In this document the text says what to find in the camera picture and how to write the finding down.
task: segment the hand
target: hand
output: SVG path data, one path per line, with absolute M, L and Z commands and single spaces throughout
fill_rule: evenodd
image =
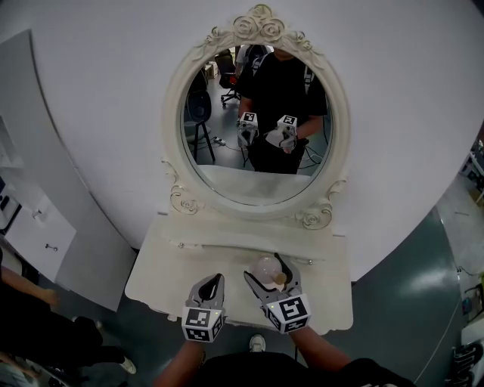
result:
M 59 304 L 59 297 L 53 289 L 44 289 L 42 301 L 48 303 L 50 306 L 57 306 Z
M 34 379 L 38 379 L 42 375 L 41 370 L 35 371 L 35 370 L 28 369 L 28 370 L 23 370 L 23 373 L 25 373 L 26 375 L 28 375 L 28 376 L 30 376 Z

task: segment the white wall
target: white wall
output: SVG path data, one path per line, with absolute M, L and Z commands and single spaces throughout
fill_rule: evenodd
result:
M 175 67 L 248 0 L 6 1 L 0 42 L 31 28 L 45 97 L 96 200 L 139 247 L 168 210 L 160 107 Z M 358 279 L 450 184 L 479 131 L 484 21 L 467 0 L 278 0 L 334 65 L 352 121 L 337 231 Z

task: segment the white vanity table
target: white vanity table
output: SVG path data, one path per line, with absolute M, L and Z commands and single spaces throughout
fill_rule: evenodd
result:
M 321 104 L 330 104 L 331 132 L 314 175 L 198 165 L 192 157 L 179 113 L 191 80 L 215 54 L 242 44 L 272 45 L 293 55 L 324 88 Z M 304 33 L 286 29 L 266 5 L 257 5 L 231 25 L 214 27 L 177 66 L 161 122 L 172 208 L 150 226 L 126 295 L 180 317 L 191 287 L 221 273 L 227 322 L 272 327 L 243 272 L 262 254 L 277 252 L 290 257 L 301 273 L 312 311 L 309 325 L 319 334 L 349 329 L 352 297 L 346 238 L 335 237 L 330 224 L 334 197 L 346 183 L 349 108 L 336 73 Z M 262 133 L 257 141 L 264 141 Z

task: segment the cabinet handle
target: cabinet handle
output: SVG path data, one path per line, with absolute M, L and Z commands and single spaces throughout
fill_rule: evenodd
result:
M 48 243 L 45 245 L 46 249 L 53 249 L 54 251 L 58 251 L 59 249 L 57 247 L 50 246 Z

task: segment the sneaker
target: sneaker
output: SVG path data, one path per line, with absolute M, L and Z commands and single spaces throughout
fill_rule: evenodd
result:
M 119 365 L 127 372 L 134 375 L 136 373 L 136 367 L 132 361 L 130 361 L 126 356 L 124 357 L 124 361 L 119 363 Z
M 254 335 L 249 343 L 251 352 L 265 352 L 265 340 L 261 335 Z

